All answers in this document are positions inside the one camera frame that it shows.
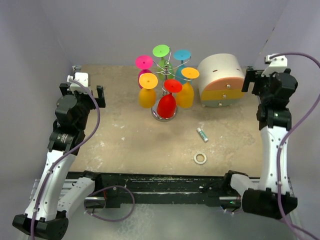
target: glue stick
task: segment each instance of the glue stick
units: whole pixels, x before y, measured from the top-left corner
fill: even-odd
[[[199,133],[199,135],[201,136],[201,138],[203,139],[203,141],[204,141],[205,143],[209,141],[209,139],[208,139],[207,136],[205,135],[204,131],[203,131],[200,127],[198,127],[198,128],[196,129],[196,131]]]

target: table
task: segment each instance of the table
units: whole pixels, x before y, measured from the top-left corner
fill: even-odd
[[[202,107],[195,80],[193,107],[180,108],[172,121],[160,122],[138,104],[139,69],[135,66],[83,65],[81,71],[90,74],[93,90],[96,85],[105,86],[106,108],[100,109],[99,129],[81,147],[70,171],[223,176],[235,170],[260,176],[259,103],[251,91],[233,106]],[[156,92],[160,98],[161,82]],[[86,135],[96,121],[92,110]],[[198,127],[207,135],[207,143],[197,133]],[[194,162],[198,151],[207,156],[203,165]]]

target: beige table surface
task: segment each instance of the beige table surface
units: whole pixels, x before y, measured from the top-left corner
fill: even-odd
[[[100,109],[99,129],[81,147],[70,171],[223,176],[235,170],[260,176],[258,100],[251,92],[233,106],[203,108],[195,80],[193,107],[180,108],[175,119],[160,122],[150,109],[138,104],[139,70],[135,66],[84,65],[81,71],[90,74],[92,89],[105,86],[107,106]],[[161,84],[157,93],[160,98]],[[86,135],[96,121],[97,113],[92,110]],[[207,143],[197,133],[198,127],[209,138]],[[194,162],[198,151],[207,156],[203,165]]]

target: blue disc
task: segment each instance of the blue disc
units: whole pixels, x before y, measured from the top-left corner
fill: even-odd
[[[187,60],[187,59],[189,59],[191,57],[191,53],[190,53],[189,50],[181,49],[181,50],[176,51],[173,54],[173,57],[176,60],[184,61],[184,60]]]

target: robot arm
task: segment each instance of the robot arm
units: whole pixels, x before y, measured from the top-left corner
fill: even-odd
[[[297,80],[290,75],[287,58],[278,56],[265,58],[269,66],[265,70],[247,70],[243,92],[247,92],[250,82],[254,83],[252,93],[259,97],[260,104],[256,118],[262,138],[262,171],[258,186],[241,172],[229,171],[225,175],[228,186],[242,196],[242,208],[247,213],[281,219],[277,196],[281,184],[281,199],[285,214],[298,205],[298,200],[290,196],[287,176],[287,145],[283,145],[280,157],[281,181],[277,179],[277,151],[281,140],[292,127],[292,117],[288,108],[289,98],[298,87]]]
[[[68,76],[67,81],[69,82],[70,79],[81,83],[87,90],[90,90],[87,73],[76,72],[74,76]],[[100,108],[105,108],[103,87],[97,86],[96,89],[98,98],[95,98],[95,100]],[[12,223],[23,233],[31,234],[31,219],[35,211],[35,201],[48,171],[51,171],[39,201],[34,231],[36,237],[48,240],[62,239],[68,227],[68,218],[83,203],[85,197],[94,190],[102,188],[101,175],[85,171],[72,189],[59,199],[66,176],[79,149],[67,155],[58,164],[57,161],[84,140],[84,130],[89,112],[96,108],[87,92],[76,83],[72,83],[70,86],[62,83],[60,91],[62,97],[56,103],[56,120],[53,123],[53,132],[49,138],[46,163],[39,186],[24,214],[16,215]]]

